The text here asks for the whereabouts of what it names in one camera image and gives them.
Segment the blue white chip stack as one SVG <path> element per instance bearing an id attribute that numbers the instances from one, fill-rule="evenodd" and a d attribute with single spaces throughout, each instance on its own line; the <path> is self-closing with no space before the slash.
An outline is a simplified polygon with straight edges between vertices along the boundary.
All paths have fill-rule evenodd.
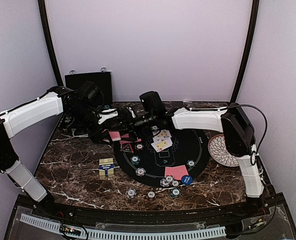
<path id="1" fill-rule="evenodd" d="M 137 191 L 134 188 L 130 188 L 126 191 L 126 197 L 129 199 L 133 199 L 137 196 Z"/>

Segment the green blue chip stack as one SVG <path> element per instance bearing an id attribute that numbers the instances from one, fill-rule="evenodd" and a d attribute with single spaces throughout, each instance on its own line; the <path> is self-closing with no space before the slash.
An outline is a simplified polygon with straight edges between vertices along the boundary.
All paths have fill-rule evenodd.
<path id="1" fill-rule="evenodd" d="M 179 198 L 181 196 L 181 190 L 179 188 L 174 188 L 170 190 L 170 196 L 172 198 Z"/>

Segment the red card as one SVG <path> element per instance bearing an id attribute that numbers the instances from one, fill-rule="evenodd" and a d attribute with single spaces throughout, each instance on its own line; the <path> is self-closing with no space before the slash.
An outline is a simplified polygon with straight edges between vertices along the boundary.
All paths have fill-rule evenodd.
<path id="1" fill-rule="evenodd" d="M 129 138 L 129 134 L 128 133 L 127 134 L 124 134 L 124 135 L 121 136 L 121 138 L 122 139 L 128 139 Z"/>
<path id="2" fill-rule="evenodd" d="M 124 145 L 124 144 L 129 144 L 129 143 L 131 143 L 131 141 L 120 140 L 119 143 L 120 143 L 120 145 Z"/>
<path id="3" fill-rule="evenodd" d="M 165 167 L 164 176 L 172 176 L 175 180 L 181 180 L 185 175 L 188 175 L 188 171 L 185 165 L 179 165 L 174 167 Z"/>

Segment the green chips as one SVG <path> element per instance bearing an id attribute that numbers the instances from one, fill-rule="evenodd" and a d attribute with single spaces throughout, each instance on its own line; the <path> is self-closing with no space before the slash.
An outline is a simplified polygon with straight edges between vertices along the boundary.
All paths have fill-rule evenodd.
<path id="1" fill-rule="evenodd" d="M 137 156 L 137 155 L 133 155 L 131 158 L 130 158 L 130 161 L 133 165 L 139 165 L 140 163 L 140 157 Z"/>
<path id="2" fill-rule="evenodd" d="M 194 167 L 195 164 L 196 164 L 196 163 L 195 163 L 193 160 L 188 160 L 188 161 L 187 161 L 187 166 L 190 167 L 190 168 Z"/>

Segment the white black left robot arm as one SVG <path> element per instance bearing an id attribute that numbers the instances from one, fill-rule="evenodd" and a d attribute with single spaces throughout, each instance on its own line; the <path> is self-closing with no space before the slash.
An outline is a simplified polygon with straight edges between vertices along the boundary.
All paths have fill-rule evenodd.
<path id="1" fill-rule="evenodd" d="M 54 86 L 44 95 L 17 107 L 0 112 L 0 173 L 5 173 L 35 202 L 48 218 L 58 214 L 58 206 L 51 194 L 20 161 L 13 149 L 11 138 L 22 130 L 52 116 L 70 113 L 88 131 L 88 137 L 96 144 L 111 144 L 106 127 L 93 112 L 96 87 L 88 82 L 79 90 Z"/>

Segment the brown chips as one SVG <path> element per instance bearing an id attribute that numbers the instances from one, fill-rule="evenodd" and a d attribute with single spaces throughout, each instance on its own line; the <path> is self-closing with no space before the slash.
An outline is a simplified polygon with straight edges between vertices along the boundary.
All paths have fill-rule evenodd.
<path id="1" fill-rule="evenodd" d="M 180 185 L 180 183 L 179 183 L 177 180 L 173 180 L 173 181 L 171 182 L 171 186 L 174 187 L 174 188 L 178 188 L 179 185 Z"/>
<path id="2" fill-rule="evenodd" d="M 144 145 L 141 144 L 141 143 L 137 143 L 137 144 L 135 145 L 135 149 L 141 151 L 141 150 L 144 149 Z"/>

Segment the red backed card deck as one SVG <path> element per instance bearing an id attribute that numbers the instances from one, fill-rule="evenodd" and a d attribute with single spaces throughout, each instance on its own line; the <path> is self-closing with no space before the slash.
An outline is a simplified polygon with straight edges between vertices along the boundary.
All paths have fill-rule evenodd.
<path id="1" fill-rule="evenodd" d="M 118 131 L 109 131 L 109 135 L 113 142 L 121 140 L 121 135 Z"/>

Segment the blue small blind button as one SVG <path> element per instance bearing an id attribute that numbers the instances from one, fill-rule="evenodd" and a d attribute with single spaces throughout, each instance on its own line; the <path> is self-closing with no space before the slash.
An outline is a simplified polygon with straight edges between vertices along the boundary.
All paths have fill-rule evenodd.
<path id="1" fill-rule="evenodd" d="M 181 178 L 181 183 L 188 186 L 191 185 L 193 182 L 193 178 L 190 175 L 184 175 Z"/>

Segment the brown white chip stack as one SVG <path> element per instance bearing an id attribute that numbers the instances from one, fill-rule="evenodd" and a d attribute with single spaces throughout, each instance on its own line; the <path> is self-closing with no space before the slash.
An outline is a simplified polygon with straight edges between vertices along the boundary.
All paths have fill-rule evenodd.
<path id="1" fill-rule="evenodd" d="M 146 197 L 148 199 L 154 199 L 156 196 L 156 193 L 154 191 L 149 191 L 147 194 L 146 194 Z"/>

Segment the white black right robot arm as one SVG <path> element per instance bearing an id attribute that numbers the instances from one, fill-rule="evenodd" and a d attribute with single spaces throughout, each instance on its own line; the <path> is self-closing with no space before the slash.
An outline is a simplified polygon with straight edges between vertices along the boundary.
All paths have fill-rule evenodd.
<path id="1" fill-rule="evenodd" d="M 243 205 L 243 213 L 253 217 L 262 209 L 260 199 L 264 185 L 256 162 L 258 147 L 254 137 L 254 127 L 241 106 L 233 104 L 220 108 L 192 109 L 172 108 L 156 114 L 154 111 L 140 116 L 135 122 L 140 126 L 173 128 L 176 130 L 211 130 L 224 134 L 227 151 L 239 163 L 246 196 L 251 198 Z"/>

